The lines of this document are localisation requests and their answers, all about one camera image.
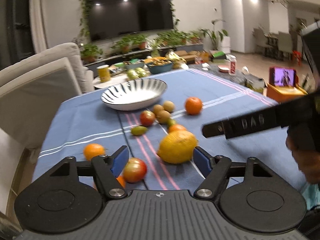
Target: white plate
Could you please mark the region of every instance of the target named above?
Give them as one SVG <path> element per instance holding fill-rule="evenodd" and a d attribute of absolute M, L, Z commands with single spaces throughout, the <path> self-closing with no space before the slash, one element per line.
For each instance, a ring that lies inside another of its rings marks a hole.
<path fill-rule="evenodd" d="M 101 100 L 112 109 L 132 111 L 153 105 L 167 87 L 159 79 L 135 79 L 109 87 Z"/>

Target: metal screw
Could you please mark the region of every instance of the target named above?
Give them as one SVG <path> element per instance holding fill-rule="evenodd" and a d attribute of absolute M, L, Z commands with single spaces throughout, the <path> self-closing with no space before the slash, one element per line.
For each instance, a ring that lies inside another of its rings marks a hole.
<path fill-rule="evenodd" d="M 124 195 L 124 190 L 120 188 L 113 188 L 109 191 L 110 196 L 112 197 L 121 197 Z"/>
<path fill-rule="evenodd" d="M 210 197 L 212 195 L 212 191 L 207 188 L 202 188 L 197 191 L 197 195 L 200 197 Z"/>

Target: blue bowl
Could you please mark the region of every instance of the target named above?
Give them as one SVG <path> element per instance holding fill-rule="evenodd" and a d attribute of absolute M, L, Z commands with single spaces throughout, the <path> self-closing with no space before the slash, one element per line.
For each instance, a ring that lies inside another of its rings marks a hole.
<path fill-rule="evenodd" d="M 143 68 L 144 67 L 144 61 L 139 62 L 139 63 L 130 64 L 130 65 L 125 65 L 126 69 L 135 69 L 137 67 Z"/>
<path fill-rule="evenodd" d="M 168 64 L 165 64 L 165 65 L 162 65 L 162 66 L 153 66 L 153 67 L 150 67 L 150 65 L 152 65 L 153 62 L 150 62 L 147 64 L 147 67 L 150 71 L 151 74 L 155 75 L 155 74 L 160 74 L 160 73 L 163 73 L 163 72 L 168 72 L 172 69 L 172 65 L 173 63 L 168 63 Z"/>

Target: smartphone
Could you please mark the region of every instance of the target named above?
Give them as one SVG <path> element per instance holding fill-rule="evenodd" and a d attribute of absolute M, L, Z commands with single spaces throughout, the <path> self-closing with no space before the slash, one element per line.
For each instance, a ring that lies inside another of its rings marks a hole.
<path fill-rule="evenodd" d="M 277 87 L 294 87 L 297 72 L 293 68 L 271 67 L 269 84 Z"/>

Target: curtain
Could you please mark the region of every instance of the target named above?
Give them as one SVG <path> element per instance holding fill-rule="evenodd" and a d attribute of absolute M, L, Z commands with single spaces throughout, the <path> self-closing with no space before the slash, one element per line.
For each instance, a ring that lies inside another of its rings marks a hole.
<path fill-rule="evenodd" d="M 40 53 L 48 48 L 44 33 L 41 0 L 29 0 L 29 13 L 33 47 L 36 53 Z"/>

